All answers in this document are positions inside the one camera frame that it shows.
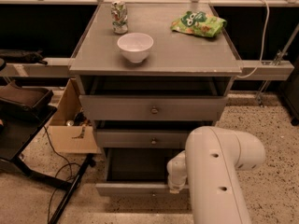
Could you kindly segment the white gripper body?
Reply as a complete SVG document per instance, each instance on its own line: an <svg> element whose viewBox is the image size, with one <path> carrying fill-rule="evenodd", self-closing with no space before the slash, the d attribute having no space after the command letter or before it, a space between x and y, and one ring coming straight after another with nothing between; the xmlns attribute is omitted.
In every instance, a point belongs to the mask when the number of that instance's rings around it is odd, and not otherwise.
<svg viewBox="0 0 299 224"><path fill-rule="evenodd" d="M181 151L166 165L168 172L167 183L170 189L183 190L187 180L185 152Z"/></svg>

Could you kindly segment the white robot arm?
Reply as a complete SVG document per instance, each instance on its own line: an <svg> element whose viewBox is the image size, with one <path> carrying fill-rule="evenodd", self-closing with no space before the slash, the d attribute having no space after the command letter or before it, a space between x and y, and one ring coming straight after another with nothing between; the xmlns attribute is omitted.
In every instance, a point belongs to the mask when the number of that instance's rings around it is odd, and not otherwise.
<svg viewBox="0 0 299 224"><path fill-rule="evenodd" d="M251 224L236 172L265 160L263 143L246 132L205 126L167 164L169 191L189 189L194 224Z"/></svg>

